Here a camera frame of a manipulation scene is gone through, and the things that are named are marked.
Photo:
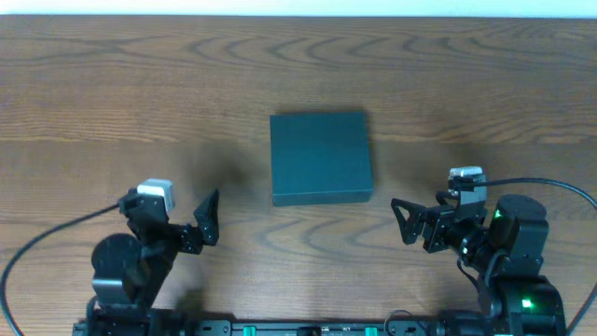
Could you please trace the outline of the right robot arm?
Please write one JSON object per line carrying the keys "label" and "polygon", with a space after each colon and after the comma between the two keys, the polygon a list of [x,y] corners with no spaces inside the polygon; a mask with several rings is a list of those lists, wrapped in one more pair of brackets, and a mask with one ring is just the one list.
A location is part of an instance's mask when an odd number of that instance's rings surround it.
{"label": "right robot arm", "polygon": [[429,253],[452,250],[457,265],[474,269],[469,280],[480,313],[449,312],[432,322],[430,335],[563,335],[562,298],[541,275],[548,237],[547,211],[533,198],[507,194],[488,212],[488,181],[475,167],[453,169],[447,191],[427,207],[393,199],[402,240],[423,238]]}

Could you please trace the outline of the dark green box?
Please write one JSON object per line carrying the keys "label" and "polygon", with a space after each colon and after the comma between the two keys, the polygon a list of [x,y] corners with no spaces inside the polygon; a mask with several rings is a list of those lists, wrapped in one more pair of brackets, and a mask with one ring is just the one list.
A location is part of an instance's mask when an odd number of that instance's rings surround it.
{"label": "dark green box", "polygon": [[364,112],[272,115],[270,130],[274,206],[370,200],[374,184]]}

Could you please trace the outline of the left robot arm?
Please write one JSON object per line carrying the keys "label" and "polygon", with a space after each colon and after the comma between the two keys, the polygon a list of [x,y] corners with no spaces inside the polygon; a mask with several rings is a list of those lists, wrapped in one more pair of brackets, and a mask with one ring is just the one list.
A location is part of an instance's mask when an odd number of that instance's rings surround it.
{"label": "left robot arm", "polygon": [[164,196],[130,189],[118,200],[129,234],[104,238],[92,251],[95,296],[80,323],[82,335],[193,335],[198,324],[153,307],[176,257],[199,255],[219,239],[219,191],[194,210],[196,223],[172,224]]}

